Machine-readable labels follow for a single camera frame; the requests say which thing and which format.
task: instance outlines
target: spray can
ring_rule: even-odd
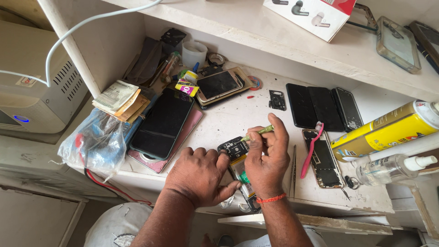
[[[331,141],[331,148],[349,162],[438,131],[439,103],[415,100]]]
[[[416,178],[419,170],[436,162],[434,156],[409,158],[404,154],[394,154],[357,166],[356,175],[360,183],[377,186]]]

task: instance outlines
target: cardboard box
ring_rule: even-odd
[[[355,1],[265,0],[263,5],[329,42],[349,19]]]

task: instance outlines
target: black tape roll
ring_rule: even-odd
[[[211,53],[207,57],[207,62],[209,63],[209,65],[212,65],[214,62],[216,62],[219,67],[222,67],[226,62],[226,59],[224,58],[223,55],[219,53]]]

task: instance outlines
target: red tape roll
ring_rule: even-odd
[[[256,91],[261,88],[262,83],[257,77],[248,76],[248,78],[253,82],[253,86],[250,88],[250,90]]]

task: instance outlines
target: red thread bracelet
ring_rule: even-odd
[[[268,198],[268,199],[266,199],[266,200],[261,200],[259,197],[256,197],[256,202],[259,203],[259,204],[262,204],[262,203],[269,203],[269,202],[274,202],[274,201],[280,200],[280,199],[282,199],[282,198],[284,198],[284,197],[286,197],[286,196],[287,196],[287,194],[286,194],[286,193],[283,193],[283,194],[280,195],[280,196],[275,196],[275,197],[272,197],[272,198]]]

